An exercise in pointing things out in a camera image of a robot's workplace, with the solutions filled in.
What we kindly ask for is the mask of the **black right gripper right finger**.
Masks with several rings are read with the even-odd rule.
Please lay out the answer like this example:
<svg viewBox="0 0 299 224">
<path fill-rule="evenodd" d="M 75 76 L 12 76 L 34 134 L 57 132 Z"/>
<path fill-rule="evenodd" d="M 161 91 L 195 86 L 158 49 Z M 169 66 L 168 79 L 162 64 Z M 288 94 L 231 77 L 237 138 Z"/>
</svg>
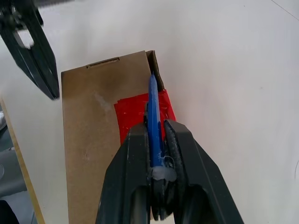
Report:
<svg viewBox="0 0 299 224">
<path fill-rule="evenodd" d="M 173 120 L 165 120 L 164 129 L 177 173 L 175 223 L 242 224 L 243 219 L 218 166 L 191 131 Z"/>
</svg>

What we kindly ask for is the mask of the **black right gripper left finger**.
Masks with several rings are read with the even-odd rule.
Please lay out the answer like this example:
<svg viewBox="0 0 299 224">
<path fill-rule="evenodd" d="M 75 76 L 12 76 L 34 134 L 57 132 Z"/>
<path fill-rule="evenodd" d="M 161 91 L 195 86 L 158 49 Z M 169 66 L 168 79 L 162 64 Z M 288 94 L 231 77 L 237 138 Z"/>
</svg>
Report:
<svg viewBox="0 0 299 224">
<path fill-rule="evenodd" d="M 109 164 L 97 224 L 150 223 L 150 163 L 144 124 L 133 126 Z"/>
</svg>

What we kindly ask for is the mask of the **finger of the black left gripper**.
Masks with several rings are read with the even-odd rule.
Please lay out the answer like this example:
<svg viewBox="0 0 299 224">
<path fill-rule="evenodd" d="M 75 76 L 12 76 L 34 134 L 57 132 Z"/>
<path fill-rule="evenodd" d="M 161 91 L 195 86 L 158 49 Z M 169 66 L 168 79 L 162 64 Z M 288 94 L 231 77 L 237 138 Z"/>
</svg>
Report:
<svg viewBox="0 0 299 224">
<path fill-rule="evenodd" d="M 11 53 L 17 66 L 27 75 L 27 77 L 37 86 L 34 81 L 32 72 L 34 70 L 34 63 L 31 59 L 30 48 L 26 48 L 16 32 L 5 30 L 0 32 L 0 35 Z"/>
<path fill-rule="evenodd" d="M 49 98 L 59 98 L 57 65 L 54 53 L 42 29 L 43 20 L 35 6 L 26 9 L 25 24 L 33 39 L 30 46 L 34 63 L 32 75 L 38 88 Z"/>
</svg>

